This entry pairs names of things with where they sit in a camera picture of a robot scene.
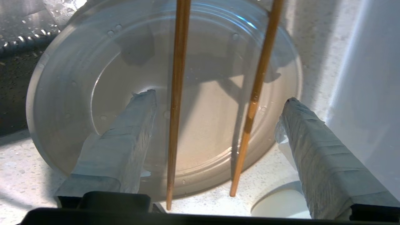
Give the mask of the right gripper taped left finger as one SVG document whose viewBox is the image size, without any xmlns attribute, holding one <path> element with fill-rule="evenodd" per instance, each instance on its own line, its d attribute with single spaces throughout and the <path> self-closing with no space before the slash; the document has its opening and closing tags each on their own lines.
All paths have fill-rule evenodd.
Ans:
<svg viewBox="0 0 400 225">
<path fill-rule="evenodd" d="M 156 109 L 154 89 L 133 94 L 107 131 L 90 134 L 71 174 L 55 193 L 57 204 L 72 208 L 92 191 L 137 194 Z"/>
</svg>

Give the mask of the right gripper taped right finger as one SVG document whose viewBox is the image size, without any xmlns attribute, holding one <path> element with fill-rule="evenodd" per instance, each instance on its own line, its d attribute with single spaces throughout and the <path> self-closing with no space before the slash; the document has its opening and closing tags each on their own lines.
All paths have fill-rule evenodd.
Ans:
<svg viewBox="0 0 400 225">
<path fill-rule="evenodd" d="M 399 220 L 399 201 L 297 98 L 285 102 L 275 131 L 288 139 L 311 218 Z"/>
</svg>

